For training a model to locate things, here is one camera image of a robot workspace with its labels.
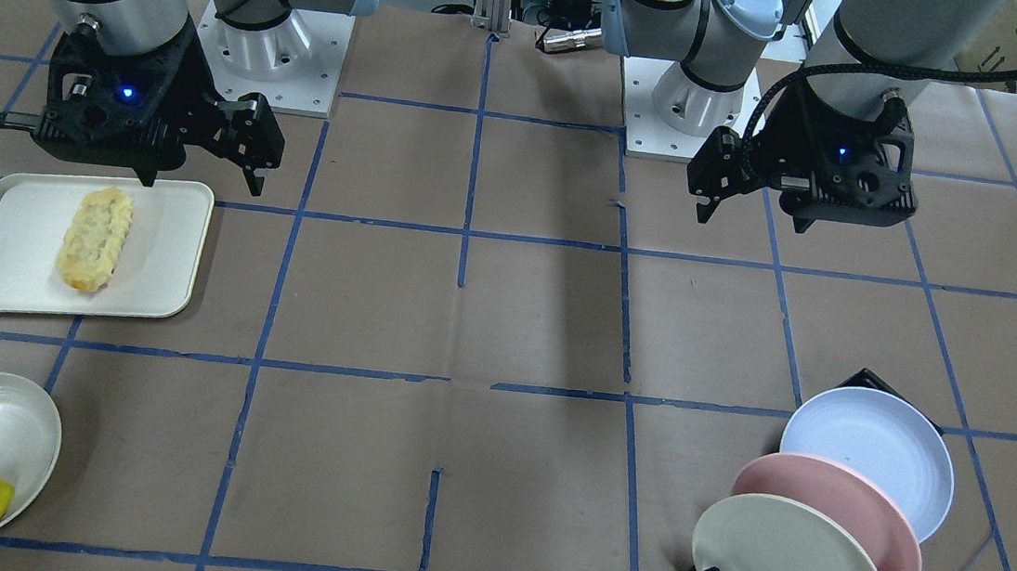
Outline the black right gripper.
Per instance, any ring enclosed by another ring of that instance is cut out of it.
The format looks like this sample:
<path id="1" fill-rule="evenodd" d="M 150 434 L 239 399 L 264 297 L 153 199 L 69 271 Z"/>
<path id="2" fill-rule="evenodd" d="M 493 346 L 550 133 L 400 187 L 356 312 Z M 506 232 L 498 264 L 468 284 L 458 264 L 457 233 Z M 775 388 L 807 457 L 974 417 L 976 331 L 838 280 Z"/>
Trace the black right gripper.
<path id="1" fill-rule="evenodd" d="M 240 167 L 261 197 L 280 168 L 285 137 L 262 93 L 225 101 L 215 91 L 191 20 L 146 54 L 114 56 L 102 21 L 84 13 L 49 60 L 46 101 L 35 114 L 0 110 L 0 129 L 21 131 L 59 161 L 135 170 L 145 188 L 202 147 Z"/>

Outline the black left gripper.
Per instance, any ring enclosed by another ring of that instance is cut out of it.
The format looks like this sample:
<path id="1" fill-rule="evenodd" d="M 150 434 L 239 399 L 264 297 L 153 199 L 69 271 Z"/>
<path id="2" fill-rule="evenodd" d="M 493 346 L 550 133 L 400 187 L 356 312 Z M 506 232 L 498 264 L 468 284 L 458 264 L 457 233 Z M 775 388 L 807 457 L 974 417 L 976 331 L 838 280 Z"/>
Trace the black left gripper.
<path id="1" fill-rule="evenodd" d="M 717 126 L 701 144 L 686 168 L 697 222 L 707 224 L 723 199 L 744 192 L 746 170 L 757 186 L 778 191 L 795 234 L 821 220 L 903 223 L 919 206 L 911 183 L 912 131 L 908 104 L 896 88 L 866 120 L 837 112 L 807 81 L 797 81 L 779 96 L 743 163 L 743 138 L 729 126 Z"/>

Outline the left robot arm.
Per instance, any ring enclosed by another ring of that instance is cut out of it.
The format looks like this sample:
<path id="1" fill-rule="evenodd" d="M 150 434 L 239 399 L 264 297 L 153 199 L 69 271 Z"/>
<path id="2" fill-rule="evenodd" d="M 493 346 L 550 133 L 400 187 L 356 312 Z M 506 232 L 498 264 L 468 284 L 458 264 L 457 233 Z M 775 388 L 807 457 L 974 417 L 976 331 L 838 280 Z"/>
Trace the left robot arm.
<path id="1" fill-rule="evenodd" d="M 600 0 L 607 52 L 668 63 L 653 100 L 664 122 L 701 138 L 686 168 L 699 223 L 723 199 L 763 188 L 796 232 L 818 221 L 906 221 L 918 208 L 909 104 L 999 6 L 842 0 L 777 98 L 758 101 L 739 129 L 714 102 L 743 100 L 764 48 L 807 1 Z"/>

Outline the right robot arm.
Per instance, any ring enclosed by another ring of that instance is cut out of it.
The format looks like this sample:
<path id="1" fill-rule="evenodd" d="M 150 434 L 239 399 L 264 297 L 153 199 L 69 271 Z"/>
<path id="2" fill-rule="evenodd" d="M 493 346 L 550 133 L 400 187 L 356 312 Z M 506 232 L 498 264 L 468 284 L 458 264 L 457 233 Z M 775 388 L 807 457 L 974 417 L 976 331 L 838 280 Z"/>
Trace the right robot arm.
<path id="1" fill-rule="evenodd" d="M 200 32 L 186 0 L 50 0 L 64 32 L 45 105 L 0 110 L 0 129 L 60 161 L 134 170 L 146 187 L 202 147 L 261 196 L 286 149 L 276 102 L 293 81 L 330 77 L 305 15 L 368 17 L 381 0 L 212 2 Z"/>

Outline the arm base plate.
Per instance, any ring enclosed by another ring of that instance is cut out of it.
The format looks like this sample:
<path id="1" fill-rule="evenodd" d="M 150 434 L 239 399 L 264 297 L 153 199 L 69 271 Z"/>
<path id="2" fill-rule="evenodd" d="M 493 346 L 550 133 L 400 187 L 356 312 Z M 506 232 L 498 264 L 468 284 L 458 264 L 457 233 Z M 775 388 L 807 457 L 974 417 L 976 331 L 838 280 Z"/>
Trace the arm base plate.
<path id="1" fill-rule="evenodd" d="M 625 149 L 650 160 L 686 163 L 716 127 L 741 133 L 762 94 L 756 71 L 727 93 L 691 82 L 674 60 L 629 57 L 622 71 Z"/>
<path id="2" fill-rule="evenodd" d="M 197 32 L 220 96 L 261 93 L 275 113 L 330 118 L 355 17 L 296 9 L 276 28 L 250 32 L 216 11 L 208 2 Z"/>

